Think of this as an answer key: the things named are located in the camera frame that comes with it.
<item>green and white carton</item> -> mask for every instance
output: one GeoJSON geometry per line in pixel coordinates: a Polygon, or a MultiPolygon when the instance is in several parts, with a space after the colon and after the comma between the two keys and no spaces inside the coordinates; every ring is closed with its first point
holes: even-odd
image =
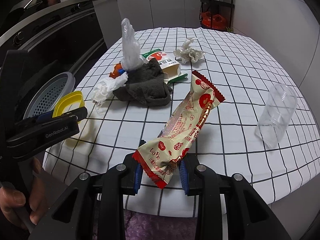
{"type": "Polygon", "coordinates": [[[148,63],[153,58],[158,61],[163,73],[164,82],[170,84],[187,77],[188,74],[182,74],[180,63],[175,59],[171,59],[167,53],[163,52],[161,49],[155,49],[145,54],[142,54],[143,61],[148,63]]]}

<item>finger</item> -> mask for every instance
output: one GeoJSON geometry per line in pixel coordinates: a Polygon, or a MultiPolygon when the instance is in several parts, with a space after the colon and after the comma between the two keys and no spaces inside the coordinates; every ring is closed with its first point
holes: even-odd
{"type": "Polygon", "coordinates": [[[0,209],[3,215],[11,223],[23,229],[27,228],[21,222],[21,220],[18,218],[17,214],[12,208],[22,207],[24,206],[25,202],[26,198],[21,192],[4,187],[0,188],[0,209]]]}
{"type": "Polygon", "coordinates": [[[44,198],[36,211],[32,211],[30,214],[30,220],[35,225],[38,224],[39,220],[43,217],[43,215],[48,211],[47,200],[44,198]]]}
{"type": "Polygon", "coordinates": [[[41,179],[35,177],[32,183],[32,190],[29,197],[29,204],[33,211],[36,211],[45,198],[45,187],[41,179]]]}
{"type": "Polygon", "coordinates": [[[36,157],[33,157],[32,168],[36,174],[40,174],[41,167],[40,161],[36,157]]]}

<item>round strainer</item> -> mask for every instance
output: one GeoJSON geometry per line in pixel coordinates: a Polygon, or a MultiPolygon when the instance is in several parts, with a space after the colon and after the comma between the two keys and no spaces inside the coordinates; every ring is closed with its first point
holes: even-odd
{"type": "Polygon", "coordinates": [[[63,72],[50,79],[33,97],[23,118],[53,110],[60,98],[73,91],[75,82],[70,72],[63,72]]]}

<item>black oven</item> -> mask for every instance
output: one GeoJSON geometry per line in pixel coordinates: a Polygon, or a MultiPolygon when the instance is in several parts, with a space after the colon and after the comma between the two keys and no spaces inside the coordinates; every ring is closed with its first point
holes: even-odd
{"type": "Polygon", "coordinates": [[[92,0],[69,0],[32,14],[2,35],[0,65],[9,49],[28,51],[15,112],[18,121],[49,79],[70,71],[77,85],[107,47],[92,0]]]}

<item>snack wrapper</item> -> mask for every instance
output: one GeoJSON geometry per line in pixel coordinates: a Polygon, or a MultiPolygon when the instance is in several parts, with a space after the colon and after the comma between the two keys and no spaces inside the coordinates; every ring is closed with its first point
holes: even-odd
{"type": "Polygon", "coordinates": [[[132,157],[159,187],[164,188],[191,148],[210,111],[225,100],[203,75],[193,71],[190,92],[179,104],[159,136],[140,146],[132,157]]]}

